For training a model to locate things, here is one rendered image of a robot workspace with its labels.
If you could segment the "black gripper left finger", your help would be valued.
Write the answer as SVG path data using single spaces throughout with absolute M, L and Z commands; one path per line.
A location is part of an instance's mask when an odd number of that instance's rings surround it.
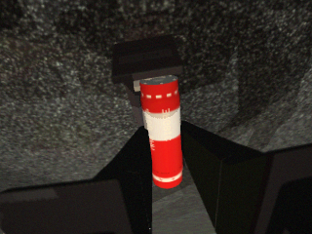
M 152 157 L 140 126 L 93 178 L 0 192 L 5 234 L 152 234 Z

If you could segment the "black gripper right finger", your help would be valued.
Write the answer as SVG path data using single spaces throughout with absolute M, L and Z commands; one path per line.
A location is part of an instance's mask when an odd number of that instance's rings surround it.
M 260 152 L 184 120 L 180 138 L 215 234 L 265 234 L 280 187 L 312 176 L 312 143 Z

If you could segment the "red and white striped cylinder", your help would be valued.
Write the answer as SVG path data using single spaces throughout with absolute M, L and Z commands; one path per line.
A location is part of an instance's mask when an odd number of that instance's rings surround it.
M 182 182 L 180 95 L 174 75 L 139 80 L 144 128 L 149 133 L 152 179 L 161 188 Z

